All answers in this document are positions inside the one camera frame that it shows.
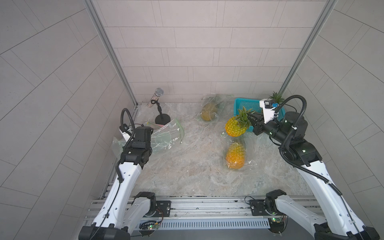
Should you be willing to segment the orange pineapple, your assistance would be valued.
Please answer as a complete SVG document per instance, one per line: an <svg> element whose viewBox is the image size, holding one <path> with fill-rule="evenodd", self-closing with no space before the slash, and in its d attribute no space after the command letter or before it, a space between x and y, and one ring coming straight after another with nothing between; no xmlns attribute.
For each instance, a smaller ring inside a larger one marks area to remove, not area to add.
<svg viewBox="0 0 384 240"><path fill-rule="evenodd" d="M248 119L248 114L253 114L253 109L238 109L238 114L230 118L226 125L226 133L231 137L239 137L243 135L251 126L251 121Z"/></svg>

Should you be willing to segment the orange pineapple zip bag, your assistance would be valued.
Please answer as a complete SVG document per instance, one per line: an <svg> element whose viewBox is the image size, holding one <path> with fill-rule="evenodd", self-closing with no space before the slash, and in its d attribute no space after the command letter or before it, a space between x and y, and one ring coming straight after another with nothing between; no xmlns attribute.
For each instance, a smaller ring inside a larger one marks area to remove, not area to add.
<svg viewBox="0 0 384 240"><path fill-rule="evenodd" d="M176 144L182 144L185 131L178 119L173 119L166 125L147 122L146 127L154 129L151 136L153 154L161 154L170 150Z"/></svg>

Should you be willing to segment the zip-top bag green pineapple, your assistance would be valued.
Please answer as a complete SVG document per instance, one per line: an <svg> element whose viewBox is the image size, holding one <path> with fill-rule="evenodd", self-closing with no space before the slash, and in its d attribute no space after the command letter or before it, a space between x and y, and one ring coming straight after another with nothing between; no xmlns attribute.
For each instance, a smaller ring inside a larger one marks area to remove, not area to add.
<svg viewBox="0 0 384 240"><path fill-rule="evenodd" d="M126 143L127 141L124 138L118 140L116 137L113 137L111 149L118 160L121 158Z"/></svg>

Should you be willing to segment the yellow pineapple zip bag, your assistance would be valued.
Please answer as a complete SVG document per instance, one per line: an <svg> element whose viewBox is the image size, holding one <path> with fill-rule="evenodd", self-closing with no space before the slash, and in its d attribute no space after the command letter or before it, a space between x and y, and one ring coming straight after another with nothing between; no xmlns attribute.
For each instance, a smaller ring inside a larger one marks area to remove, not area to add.
<svg viewBox="0 0 384 240"><path fill-rule="evenodd" d="M250 171L257 167L254 153L254 140L250 133L239 137L230 137L228 134L222 134L223 143L223 165L233 171Z"/></svg>

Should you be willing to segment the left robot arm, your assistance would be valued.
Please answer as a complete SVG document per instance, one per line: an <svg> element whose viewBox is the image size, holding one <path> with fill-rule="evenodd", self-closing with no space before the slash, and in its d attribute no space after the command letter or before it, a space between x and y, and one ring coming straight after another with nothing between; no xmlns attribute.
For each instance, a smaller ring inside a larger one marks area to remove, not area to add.
<svg viewBox="0 0 384 240"><path fill-rule="evenodd" d="M129 240L141 219L156 212L156 196L140 192L132 205L128 200L136 180L152 154L151 127L137 127L132 140L124 148L117 162L117 178L104 205L90 226L82 227L79 240Z"/></svg>

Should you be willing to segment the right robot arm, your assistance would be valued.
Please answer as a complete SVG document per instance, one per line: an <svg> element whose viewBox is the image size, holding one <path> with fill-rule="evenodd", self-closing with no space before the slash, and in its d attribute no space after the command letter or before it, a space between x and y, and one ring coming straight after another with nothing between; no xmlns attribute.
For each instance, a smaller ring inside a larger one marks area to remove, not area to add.
<svg viewBox="0 0 384 240"><path fill-rule="evenodd" d="M311 188L323 216L295 202L282 190L266 194L265 210L270 215L290 217L316 240L378 240L375 228L366 226L345 201L331 179L317 149L305 140L307 121L288 112L281 121L265 122L259 113L248 115L256 135L267 134L278 142L283 160L296 168Z"/></svg>

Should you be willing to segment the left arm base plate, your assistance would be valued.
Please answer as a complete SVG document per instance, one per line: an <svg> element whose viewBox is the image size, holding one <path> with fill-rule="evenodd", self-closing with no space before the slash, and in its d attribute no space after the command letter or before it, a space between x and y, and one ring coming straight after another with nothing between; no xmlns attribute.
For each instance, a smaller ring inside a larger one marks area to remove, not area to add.
<svg viewBox="0 0 384 240"><path fill-rule="evenodd" d="M169 217L171 204L171 201L157 201L155 211L152 214L145 215L145 218Z"/></svg>

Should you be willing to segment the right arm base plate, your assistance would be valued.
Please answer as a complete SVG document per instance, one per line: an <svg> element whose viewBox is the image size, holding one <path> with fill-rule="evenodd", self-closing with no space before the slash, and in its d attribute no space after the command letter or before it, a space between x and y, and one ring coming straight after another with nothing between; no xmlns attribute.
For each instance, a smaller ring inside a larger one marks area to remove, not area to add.
<svg viewBox="0 0 384 240"><path fill-rule="evenodd" d="M247 203L251 209L252 216L265 216L268 218L280 218L280 217L286 216L285 214L277 210L273 211L269 209L265 203L265 200L251 199L251 200L248 200Z"/></svg>

